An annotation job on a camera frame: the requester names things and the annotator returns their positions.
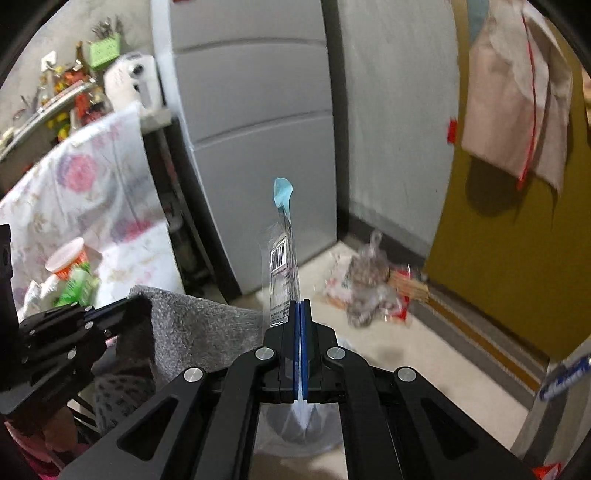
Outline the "green snack package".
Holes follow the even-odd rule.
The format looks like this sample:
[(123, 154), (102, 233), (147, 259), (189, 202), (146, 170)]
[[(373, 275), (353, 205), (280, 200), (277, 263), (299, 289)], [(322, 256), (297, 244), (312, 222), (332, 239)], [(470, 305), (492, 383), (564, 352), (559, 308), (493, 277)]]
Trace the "green snack package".
[(88, 264), (76, 266), (70, 271), (69, 278), (55, 306), (62, 307), (74, 303), (80, 306), (90, 306), (93, 304), (98, 285), (99, 279), (92, 274)]

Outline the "orange white instant noodle cup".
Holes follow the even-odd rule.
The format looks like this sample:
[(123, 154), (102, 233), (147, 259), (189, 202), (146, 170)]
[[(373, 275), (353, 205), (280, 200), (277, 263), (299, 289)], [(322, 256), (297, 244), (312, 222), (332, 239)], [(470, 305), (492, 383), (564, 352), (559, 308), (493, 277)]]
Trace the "orange white instant noodle cup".
[(72, 268), (87, 262), (85, 241), (82, 237), (76, 237), (50, 255), (45, 263), (45, 269), (59, 279), (67, 280)]

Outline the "plastic bags trash pile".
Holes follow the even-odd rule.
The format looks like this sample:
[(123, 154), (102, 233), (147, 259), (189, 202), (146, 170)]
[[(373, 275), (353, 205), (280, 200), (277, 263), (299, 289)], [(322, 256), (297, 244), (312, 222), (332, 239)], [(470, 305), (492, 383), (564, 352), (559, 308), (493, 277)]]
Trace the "plastic bags trash pile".
[(325, 300), (346, 311), (349, 325), (356, 328), (367, 327), (379, 317), (406, 322), (412, 302), (430, 299), (430, 288), (417, 270), (388, 260), (382, 239), (375, 230), (355, 254), (336, 256), (325, 281)]

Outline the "green utensil holder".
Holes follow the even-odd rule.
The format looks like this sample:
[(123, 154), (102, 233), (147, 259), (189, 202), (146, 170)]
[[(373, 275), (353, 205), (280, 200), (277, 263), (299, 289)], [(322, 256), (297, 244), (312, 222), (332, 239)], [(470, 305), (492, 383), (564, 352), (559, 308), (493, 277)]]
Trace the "green utensil holder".
[(88, 64), (93, 70), (100, 70), (116, 60), (120, 54), (121, 35), (114, 33), (89, 45)]

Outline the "pink cloth hanging bag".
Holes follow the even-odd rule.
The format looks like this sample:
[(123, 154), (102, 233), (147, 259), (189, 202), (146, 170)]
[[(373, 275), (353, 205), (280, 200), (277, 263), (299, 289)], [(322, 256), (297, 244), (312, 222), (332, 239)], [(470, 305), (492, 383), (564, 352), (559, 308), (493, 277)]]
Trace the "pink cloth hanging bag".
[(493, 1), (469, 54), (462, 147), (514, 176), (563, 188), (573, 75), (544, 16)]

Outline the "metal kitchen shelf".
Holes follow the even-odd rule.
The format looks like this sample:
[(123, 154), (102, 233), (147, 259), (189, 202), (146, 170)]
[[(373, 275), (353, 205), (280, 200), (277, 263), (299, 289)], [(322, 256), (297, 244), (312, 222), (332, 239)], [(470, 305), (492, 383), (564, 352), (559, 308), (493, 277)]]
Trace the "metal kitchen shelf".
[(63, 90), (44, 106), (39, 107), (24, 123), (23, 127), (13, 135), (10, 143), (1, 151), (0, 162), (3, 162), (13, 150), (27, 140), (40, 125), (45, 124), (57, 114), (64, 111), (70, 104), (73, 104), (78, 95), (86, 93), (96, 86), (97, 82), (94, 79), (78, 81)]

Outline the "mustard yellow door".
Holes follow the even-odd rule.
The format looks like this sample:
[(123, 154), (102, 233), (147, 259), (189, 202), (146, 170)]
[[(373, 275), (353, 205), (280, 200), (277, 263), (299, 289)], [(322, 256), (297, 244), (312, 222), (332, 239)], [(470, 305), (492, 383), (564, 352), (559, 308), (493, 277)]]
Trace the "mustard yellow door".
[(426, 270), (531, 348), (561, 360), (590, 335), (590, 128), (579, 51), (551, 1), (521, 1), (557, 41), (573, 77), (560, 191), (517, 178), (457, 145)]

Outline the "floral cloth cover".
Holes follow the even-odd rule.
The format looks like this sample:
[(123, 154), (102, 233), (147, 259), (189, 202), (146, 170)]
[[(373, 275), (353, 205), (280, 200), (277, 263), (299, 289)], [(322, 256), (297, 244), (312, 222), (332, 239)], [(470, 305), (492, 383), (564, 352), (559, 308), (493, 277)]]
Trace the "floral cloth cover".
[(30, 283), (49, 277), (48, 258), (77, 237), (100, 280), (96, 306), (126, 297), (136, 285), (183, 292), (138, 109), (131, 104), (77, 131), (2, 199), (16, 307)]

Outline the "white rice cooker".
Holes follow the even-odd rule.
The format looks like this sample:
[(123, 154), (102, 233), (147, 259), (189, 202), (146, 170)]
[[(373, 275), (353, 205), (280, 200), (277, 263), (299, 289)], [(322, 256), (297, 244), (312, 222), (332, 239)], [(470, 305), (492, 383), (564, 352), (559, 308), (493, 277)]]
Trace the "white rice cooker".
[(105, 94), (114, 111), (139, 102), (146, 112), (163, 107), (155, 59), (130, 52), (119, 57), (103, 75)]

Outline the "clear plastic wrapper blue tip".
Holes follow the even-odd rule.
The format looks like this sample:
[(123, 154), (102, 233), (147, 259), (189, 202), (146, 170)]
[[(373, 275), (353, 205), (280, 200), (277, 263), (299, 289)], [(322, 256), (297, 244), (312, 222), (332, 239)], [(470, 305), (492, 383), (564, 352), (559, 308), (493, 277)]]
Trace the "clear plastic wrapper blue tip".
[(300, 299), (300, 280), (297, 272), (297, 254), (291, 224), (290, 200), (294, 186), (286, 178), (273, 183), (273, 202), (276, 205), (276, 225), (271, 229), (269, 250), (270, 327), (287, 323), (290, 302)]

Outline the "grey fuzzy mat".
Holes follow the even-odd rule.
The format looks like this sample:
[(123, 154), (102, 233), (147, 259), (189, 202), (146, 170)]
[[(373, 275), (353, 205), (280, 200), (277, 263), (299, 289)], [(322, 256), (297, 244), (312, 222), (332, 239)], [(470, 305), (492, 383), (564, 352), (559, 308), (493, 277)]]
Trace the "grey fuzzy mat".
[(263, 343), (263, 314), (137, 285), (151, 313), (117, 336), (93, 366), (94, 411), (104, 436), (190, 367), (214, 372)]

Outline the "grey refrigerator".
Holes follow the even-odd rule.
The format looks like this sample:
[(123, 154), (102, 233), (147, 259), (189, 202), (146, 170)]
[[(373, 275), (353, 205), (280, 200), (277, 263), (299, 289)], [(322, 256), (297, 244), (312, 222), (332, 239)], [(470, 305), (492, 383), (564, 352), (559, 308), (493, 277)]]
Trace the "grey refrigerator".
[(297, 260), (337, 238), (329, 53), (318, 1), (155, 1), (176, 172), (221, 294), (262, 285), (273, 183), (293, 184)]

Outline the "blue white package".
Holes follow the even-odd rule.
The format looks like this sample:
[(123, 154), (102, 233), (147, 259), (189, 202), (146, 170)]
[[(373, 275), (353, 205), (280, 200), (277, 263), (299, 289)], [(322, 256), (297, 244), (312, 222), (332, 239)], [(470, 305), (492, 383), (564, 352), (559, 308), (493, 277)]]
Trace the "blue white package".
[(573, 365), (564, 370), (554, 380), (545, 384), (539, 393), (542, 401), (548, 402), (570, 387), (578, 383), (585, 375), (590, 372), (590, 355), (587, 354), (578, 359)]

